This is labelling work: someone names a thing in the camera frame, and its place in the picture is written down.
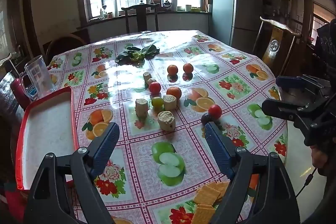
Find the tray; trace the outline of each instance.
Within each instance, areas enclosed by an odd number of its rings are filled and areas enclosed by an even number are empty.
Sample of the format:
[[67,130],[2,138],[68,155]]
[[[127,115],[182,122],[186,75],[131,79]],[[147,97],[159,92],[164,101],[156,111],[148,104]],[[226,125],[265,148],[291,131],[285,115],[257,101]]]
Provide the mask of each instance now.
[[70,86],[32,102],[23,117],[16,149],[16,183],[29,190],[43,157],[72,154],[79,148]]

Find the floor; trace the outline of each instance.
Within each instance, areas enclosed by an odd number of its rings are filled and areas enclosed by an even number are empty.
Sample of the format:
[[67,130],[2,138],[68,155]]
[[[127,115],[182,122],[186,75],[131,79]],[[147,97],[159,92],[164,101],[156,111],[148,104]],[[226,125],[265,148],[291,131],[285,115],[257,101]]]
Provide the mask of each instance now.
[[[289,94],[282,96],[282,99],[286,102],[301,105],[310,101],[309,96],[294,91],[289,91]],[[311,163],[311,149],[304,145],[303,140],[304,137],[301,131],[293,126],[293,122],[288,122],[286,170],[291,179],[295,194],[300,191],[307,176],[314,170]],[[326,180],[326,177],[315,172],[313,180],[297,197],[301,222],[308,218],[320,203]]]

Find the dark purple fruit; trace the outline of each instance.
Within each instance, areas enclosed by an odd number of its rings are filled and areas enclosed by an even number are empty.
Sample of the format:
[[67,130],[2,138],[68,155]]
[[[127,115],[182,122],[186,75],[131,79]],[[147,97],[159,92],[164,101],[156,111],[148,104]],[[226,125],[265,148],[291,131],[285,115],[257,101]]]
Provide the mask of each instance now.
[[213,122],[214,118],[209,114],[209,113],[205,113],[203,114],[202,118],[201,118],[201,123],[202,125],[206,125],[208,122]]

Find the black cable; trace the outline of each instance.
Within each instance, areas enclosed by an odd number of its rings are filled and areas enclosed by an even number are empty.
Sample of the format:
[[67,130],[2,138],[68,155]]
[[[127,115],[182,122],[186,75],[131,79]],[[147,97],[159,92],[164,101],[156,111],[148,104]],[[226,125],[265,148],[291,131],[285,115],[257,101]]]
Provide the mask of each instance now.
[[306,181],[304,183],[304,186],[301,188],[301,190],[297,193],[297,195],[295,196],[296,198],[298,197],[298,195],[301,194],[301,192],[303,191],[303,189],[311,182],[311,180],[313,179],[314,177],[314,173],[316,171],[317,168],[314,169],[314,171],[308,175],[308,177],[306,178]]

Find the window sill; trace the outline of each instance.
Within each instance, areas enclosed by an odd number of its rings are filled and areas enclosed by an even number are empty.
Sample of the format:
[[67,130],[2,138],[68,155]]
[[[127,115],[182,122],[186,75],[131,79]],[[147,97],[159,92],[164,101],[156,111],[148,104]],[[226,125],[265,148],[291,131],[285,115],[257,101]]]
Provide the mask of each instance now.
[[[172,12],[172,11],[166,11],[166,12],[157,12],[158,14],[209,14],[208,12],[185,12],[185,11],[178,11],[178,12]],[[102,19],[102,20],[97,20],[97,21],[92,21],[92,22],[87,22],[87,24],[82,25],[80,27],[77,28],[77,30],[92,26],[92,25],[96,25],[99,23],[103,23],[103,22],[107,22],[107,21],[112,21],[112,20],[117,20],[117,19],[122,19],[125,18],[124,15],[119,16],[119,17],[112,17],[112,18],[106,18],[106,19]]]

